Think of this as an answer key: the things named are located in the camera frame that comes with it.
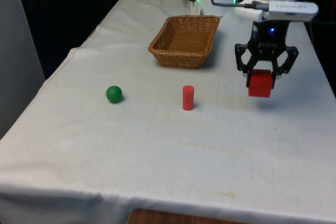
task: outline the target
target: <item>red cylinder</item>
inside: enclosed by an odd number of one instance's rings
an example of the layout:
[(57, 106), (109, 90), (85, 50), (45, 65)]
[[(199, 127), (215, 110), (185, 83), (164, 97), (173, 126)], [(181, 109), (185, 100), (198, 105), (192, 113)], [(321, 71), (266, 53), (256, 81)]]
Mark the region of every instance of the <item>red cylinder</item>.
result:
[(194, 109), (194, 87), (183, 87), (183, 109), (190, 111)]

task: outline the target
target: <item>table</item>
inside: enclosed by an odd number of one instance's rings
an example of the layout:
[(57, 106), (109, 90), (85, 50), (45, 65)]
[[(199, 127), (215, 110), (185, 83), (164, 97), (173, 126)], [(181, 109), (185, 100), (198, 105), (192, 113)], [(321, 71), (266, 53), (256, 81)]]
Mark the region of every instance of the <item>table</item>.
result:
[[(270, 99), (250, 98), (228, 13), (202, 70), (147, 47), (183, 0), (120, 0), (0, 141), (3, 223), (125, 223), (135, 208), (248, 223), (334, 223), (336, 104), (303, 24), (300, 56)], [(120, 86), (125, 100), (105, 91)], [(196, 109), (182, 110), (182, 87)]]
[(127, 224), (243, 224), (170, 212), (136, 209), (131, 212)]

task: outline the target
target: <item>gray wall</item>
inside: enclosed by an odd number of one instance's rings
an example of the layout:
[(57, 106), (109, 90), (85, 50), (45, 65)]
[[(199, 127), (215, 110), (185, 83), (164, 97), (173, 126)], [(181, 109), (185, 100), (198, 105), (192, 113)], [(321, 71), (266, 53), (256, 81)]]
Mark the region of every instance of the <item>gray wall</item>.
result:
[(0, 0), (0, 138), (43, 81), (21, 0)]

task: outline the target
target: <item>stain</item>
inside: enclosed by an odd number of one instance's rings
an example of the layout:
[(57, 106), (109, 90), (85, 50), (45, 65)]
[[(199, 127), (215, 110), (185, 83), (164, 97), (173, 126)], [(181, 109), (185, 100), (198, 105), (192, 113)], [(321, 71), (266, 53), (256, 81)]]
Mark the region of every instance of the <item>stain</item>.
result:
[(192, 144), (192, 143), (188, 143), (185, 144), (186, 146), (189, 147), (194, 147), (194, 148), (199, 148), (205, 151), (214, 151), (214, 152), (221, 152), (221, 153), (228, 153), (228, 154), (238, 154), (241, 156), (246, 155), (247, 151), (245, 149), (225, 149), (225, 148), (218, 148), (216, 146), (212, 146), (212, 145), (202, 145), (202, 144)]
[(234, 191), (229, 191), (227, 193), (213, 193), (214, 195), (235, 199), (237, 198), (237, 194)]

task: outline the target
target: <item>wicker basket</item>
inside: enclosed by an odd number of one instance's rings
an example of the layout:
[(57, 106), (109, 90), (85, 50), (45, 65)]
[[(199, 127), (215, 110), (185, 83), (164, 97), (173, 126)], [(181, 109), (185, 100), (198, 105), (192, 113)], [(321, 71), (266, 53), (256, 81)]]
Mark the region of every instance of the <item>wicker basket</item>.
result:
[(216, 16), (170, 17), (148, 50), (163, 67), (202, 68), (212, 51), (219, 21)]

